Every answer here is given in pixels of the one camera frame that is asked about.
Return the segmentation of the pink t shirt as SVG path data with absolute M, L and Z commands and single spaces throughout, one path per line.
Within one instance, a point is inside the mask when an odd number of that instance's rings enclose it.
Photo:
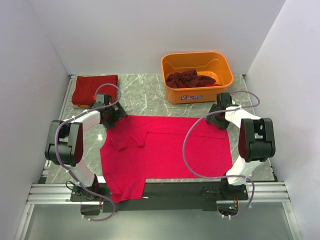
M 102 174 L 115 203 L 140 199 L 147 179 L 218 177 L 233 165 L 228 132 L 197 118 L 130 115 L 106 133 Z

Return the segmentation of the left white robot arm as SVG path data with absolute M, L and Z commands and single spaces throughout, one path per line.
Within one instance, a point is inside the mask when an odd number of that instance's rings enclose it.
M 118 100 L 98 93 L 92 105 L 80 114 L 65 120 L 53 120 L 44 150 L 45 158 L 60 165 L 74 179 L 71 197 L 95 201 L 100 195 L 98 177 L 84 160 L 84 133 L 97 125 L 109 130 L 128 114 Z

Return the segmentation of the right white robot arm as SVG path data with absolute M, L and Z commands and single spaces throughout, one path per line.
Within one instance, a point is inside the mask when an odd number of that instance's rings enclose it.
M 207 123 L 225 130 L 232 123 L 239 128 L 239 156 L 230 170 L 221 179 L 219 193 L 230 200 L 245 190 L 246 178 L 253 170 L 268 158 L 275 155 L 276 144 L 273 121 L 249 113 L 244 107 L 235 104 L 230 93 L 217 94 L 210 112 L 216 112 L 205 118 Z

